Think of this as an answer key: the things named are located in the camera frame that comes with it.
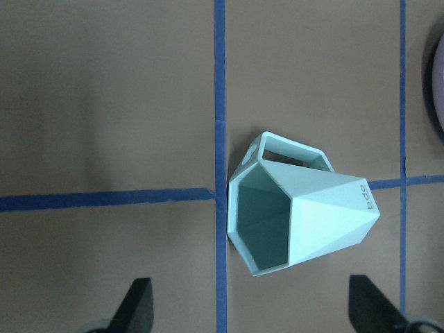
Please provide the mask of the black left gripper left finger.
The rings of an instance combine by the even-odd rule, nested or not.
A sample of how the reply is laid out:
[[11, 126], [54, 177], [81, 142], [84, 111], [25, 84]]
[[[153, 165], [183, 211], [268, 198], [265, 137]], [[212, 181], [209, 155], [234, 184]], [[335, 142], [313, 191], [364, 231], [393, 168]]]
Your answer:
[[137, 278], [110, 321], [108, 332], [151, 332], [152, 329], [152, 282], [149, 277]]

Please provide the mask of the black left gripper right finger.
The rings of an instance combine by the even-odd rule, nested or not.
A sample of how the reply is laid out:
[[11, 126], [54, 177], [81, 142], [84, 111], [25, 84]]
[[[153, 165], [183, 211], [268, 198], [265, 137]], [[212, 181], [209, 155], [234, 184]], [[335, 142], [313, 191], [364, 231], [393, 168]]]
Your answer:
[[351, 275], [348, 318], [355, 332], [420, 332], [424, 321], [409, 321], [367, 275]]

